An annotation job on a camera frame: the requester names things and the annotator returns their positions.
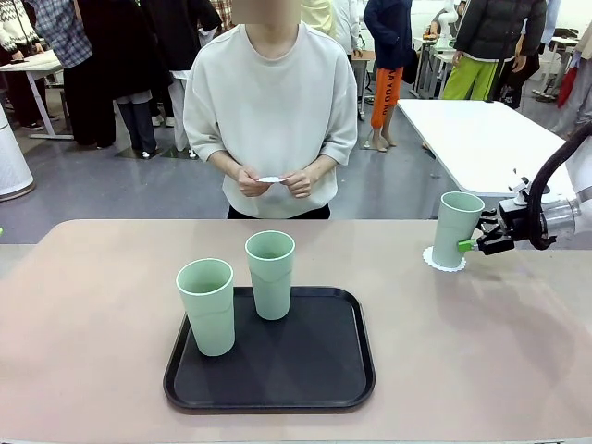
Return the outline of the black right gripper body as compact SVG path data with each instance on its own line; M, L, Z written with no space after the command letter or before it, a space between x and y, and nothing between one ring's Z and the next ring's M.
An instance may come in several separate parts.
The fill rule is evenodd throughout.
M530 222L528 204L518 204L515 201L499 202L499 217L502 220L504 232L513 241L528 241L530 237Z

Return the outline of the person's right hand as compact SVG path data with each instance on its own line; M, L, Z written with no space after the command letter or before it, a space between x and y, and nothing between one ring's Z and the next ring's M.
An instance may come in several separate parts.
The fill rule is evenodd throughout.
M269 189L269 184L260 182L257 174L244 166L239 167L236 181L240 192L247 198L259 197Z

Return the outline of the person's left hand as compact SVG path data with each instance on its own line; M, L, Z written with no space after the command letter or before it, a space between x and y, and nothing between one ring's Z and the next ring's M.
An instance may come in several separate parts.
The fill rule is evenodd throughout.
M296 199L304 199L311 195L316 179L306 170L298 170L289 173L280 180L287 187L290 194Z

